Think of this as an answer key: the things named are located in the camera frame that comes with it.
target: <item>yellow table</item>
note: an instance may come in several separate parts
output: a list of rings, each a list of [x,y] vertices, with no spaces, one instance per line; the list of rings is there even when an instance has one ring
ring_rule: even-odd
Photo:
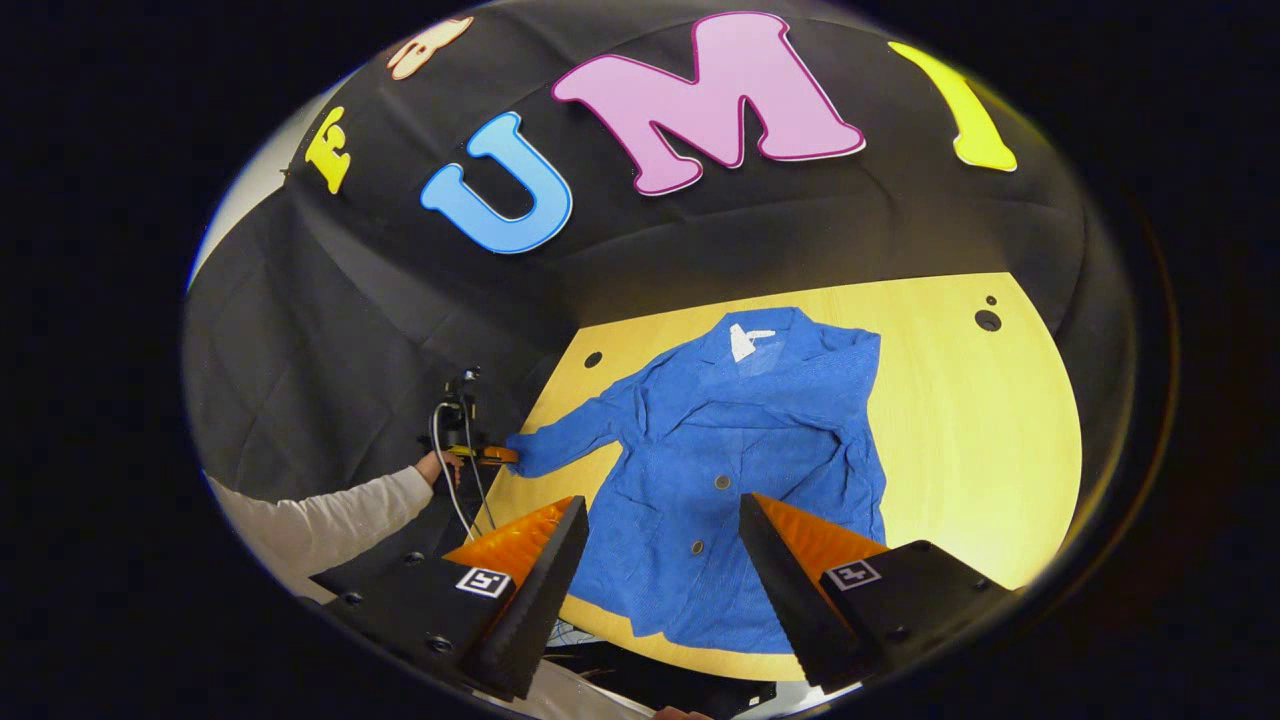
[[[554,423],[658,354],[700,337],[726,313],[778,306],[882,336],[868,415],[887,479],[881,510],[890,547],[929,539],[1010,588],[1048,564],[1079,492],[1080,427],[1048,329],[1007,273],[788,292],[582,328],[521,432]],[[980,328],[979,310],[996,313],[1000,329]],[[603,357],[586,368],[593,352]],[[494,518],[502,524],[567,495],[590,503],[621,451],[611,443],[538,479],[503,468],[488,496]],[[804,679],[792,655],[689,648],[660,633],[636,638],[628,619],[572,596],[561,616],[690,670]]]

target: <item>jacket collar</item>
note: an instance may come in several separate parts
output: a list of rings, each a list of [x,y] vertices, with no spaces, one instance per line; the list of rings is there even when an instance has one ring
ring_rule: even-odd
[[[733,365],[730,350],[730,328],[739,324],[744,331],[776,331],[786,333],[782,357],[778,368],[800,360],[808,360],[827,352],[822,343],[822,332],[817,323],[809,319],[799,307],[768,307],[764,310],[744,310],[724,315],[716,327],[698,341],[698,359],[703,363]]]

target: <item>pink letter m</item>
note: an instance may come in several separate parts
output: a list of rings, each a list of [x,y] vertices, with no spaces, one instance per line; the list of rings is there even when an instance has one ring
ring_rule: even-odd
[[[788,26],[765,13],[724,13],[694,23],[694,81],[618,55],[570,70],[552,87],[561,102],[586,105],[636,164],[635,188],[664,195],[703,176],[676,155],[659,128],[726,168],[742,164],[742,111],[750,102],[773,160],[836,158],[867,141],[840,119],[827,94],[787,41]]]

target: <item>white cable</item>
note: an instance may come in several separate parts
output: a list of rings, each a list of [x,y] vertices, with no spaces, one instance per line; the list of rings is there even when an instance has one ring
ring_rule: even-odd
[[[440,471],[444,474],[444,484],[449,486],[449,497],[453,498],[453,509],[458,512],[458,521],[462,523],[462,528],[467,532],[467,539],[476,539],[471,534],[471,523],[462,516],[462,507],[458,506],[458,493],[453,489],[453,478],[449,477],[449,466],[444,462],[444,454],[440,452],[440,407],[445,407],[445,404],[439,404],[435,406],[435,411],[431,413],[431,447],[435,448],[435,459],[440,462]]]
[[[480,483],[480,464],[476,461],[476,448],[471,445],[471,411],[466,398],[462,400],[462,427],[467,430],[467,450],[471,451],[471,471],[476,475],[476,489],[480,491],[480,502],[484,511],[489,514],[489,527],[498,529],[498,523],[493,519],[493,510],[489,509],[489,498],[484,496],[484,486]]]

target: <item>letter u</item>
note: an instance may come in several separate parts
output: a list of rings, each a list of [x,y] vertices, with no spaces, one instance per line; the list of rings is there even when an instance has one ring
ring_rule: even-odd
[[[534,209],[524,218],[504,218],[465,182],[462,167],[440,168],[422,188],[421,202],[439,210],[481,247],[513,255],[527,252],[556,236],[573,211],[573,195],[559,172],[520,135],[520,115],[503,113],[471,136],[467,154],[489,156],[512,174],[530,195]]]

